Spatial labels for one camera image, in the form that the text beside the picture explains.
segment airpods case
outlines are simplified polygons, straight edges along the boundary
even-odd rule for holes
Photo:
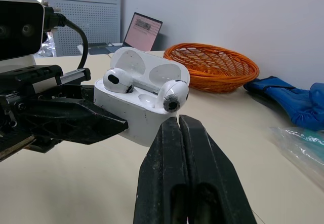
[[[132,93],[116,93],[108,91],[103,80],[99,79],[95,82],[94,104],[127,120],[129,128],[121,136],[151,146],[161,123],[177,114],[154,108],[157,93],[169,80],[182,80],[189,85],[187,68],[175,61],[129,47],[118,49],[110,66],[125,70],[137,83]]]

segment white earbud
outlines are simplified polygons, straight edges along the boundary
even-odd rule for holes
[[[133,77],[121,68],[111,68],[103,77],[103,85],[108,91],[131,93],[134,89]]]
[[[187,101],[189,88],[186,82],[181,80],[167,81],[161,87],[155,108],[164,108],[165,111],[174,113]]]

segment table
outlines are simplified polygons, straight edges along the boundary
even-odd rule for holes
[[[68,72],[80,58],[36,62]],[[110,57],[90,55],[86,67],[92,72],[86,84],[93,84],[110,68]],[[222,95],[190,89],[180,114],[200,120],[232,161],[258,223],[322,223],[324,193],[271,143],[268,127],[290,126],[289,121],[242,88]],[[0,163],[2,223],[132,223],[147,151],[120,136],[90,146],[62,142],[46,154],[22,150]]]
[[[123,45],[122,43],[109,43],[108,46],[111,47],[111,46],[121,46]],[[83,53],[83,45],[80,44],[77,46],[77,49],[80,51],[80,53],[82,54]]]

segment plastic bag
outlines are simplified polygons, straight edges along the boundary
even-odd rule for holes
[[[271,130],[281,153],[324,190],[324,133],[299,127]]]

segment orange wicker basket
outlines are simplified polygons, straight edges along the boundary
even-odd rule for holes
[[[181,43],[168,48],[164,57],[187,67],[190,87],[212,93],[232,92],[259,75],[248,57],[212,45]]]

